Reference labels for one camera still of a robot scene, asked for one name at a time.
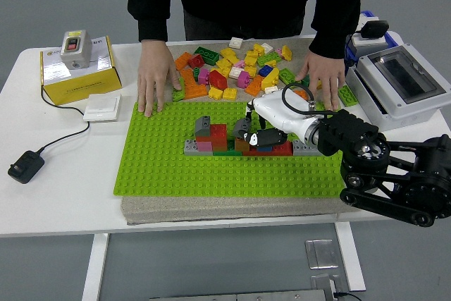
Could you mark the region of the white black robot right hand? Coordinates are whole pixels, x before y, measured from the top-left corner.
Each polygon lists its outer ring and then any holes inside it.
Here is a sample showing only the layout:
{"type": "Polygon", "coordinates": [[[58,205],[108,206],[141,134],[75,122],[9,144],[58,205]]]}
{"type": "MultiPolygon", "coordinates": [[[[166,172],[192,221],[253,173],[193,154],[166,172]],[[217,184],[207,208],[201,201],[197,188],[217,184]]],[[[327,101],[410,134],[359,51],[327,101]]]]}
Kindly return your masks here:
{"type": "Polygon", "coordinates": [[[294,133],[309,146],[318,142],[319,116],[309,112],[309,103],[292,90],[278,90],[255,98],[247,104],[246,117],[256,112],[261,130],[240,130],[237,136],[256,147],[269,147],[285,143],[294,133]]]}

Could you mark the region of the person's left hand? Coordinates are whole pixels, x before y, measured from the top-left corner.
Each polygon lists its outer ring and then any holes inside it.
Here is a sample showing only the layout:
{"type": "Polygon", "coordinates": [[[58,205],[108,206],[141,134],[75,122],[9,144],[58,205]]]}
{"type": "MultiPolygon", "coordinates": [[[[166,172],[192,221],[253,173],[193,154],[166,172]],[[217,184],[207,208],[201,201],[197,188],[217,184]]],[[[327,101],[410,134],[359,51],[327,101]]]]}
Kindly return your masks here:
{"type": "Polygon", "coordinates": [[[338,88],[345,82],[345,64],[343,59],[330,59],[309,51],[304,64],[296,76],[300,81],[309,76],[309,90],[316,95],[318,83],[321,83],[321,97],[327,110],[337,110],[339,104],[338,88]]]}

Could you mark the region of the person's right hand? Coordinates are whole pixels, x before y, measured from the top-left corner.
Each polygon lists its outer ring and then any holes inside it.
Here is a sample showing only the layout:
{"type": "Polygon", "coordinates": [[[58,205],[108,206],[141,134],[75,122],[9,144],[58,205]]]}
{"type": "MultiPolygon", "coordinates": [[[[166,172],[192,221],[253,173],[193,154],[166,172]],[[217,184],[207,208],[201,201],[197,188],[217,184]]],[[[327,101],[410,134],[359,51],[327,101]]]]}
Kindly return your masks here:
{"type": "Polygon", "coordinates": [[[166,43],[160,40],[142,40],[137,72],[137,103],[138,111],[145,117],[152,116],[154,102],[157,103],[158,112],[163,110],[167,79],[171,81],[173,88],[181,89],[175,62],[166,43]]]}

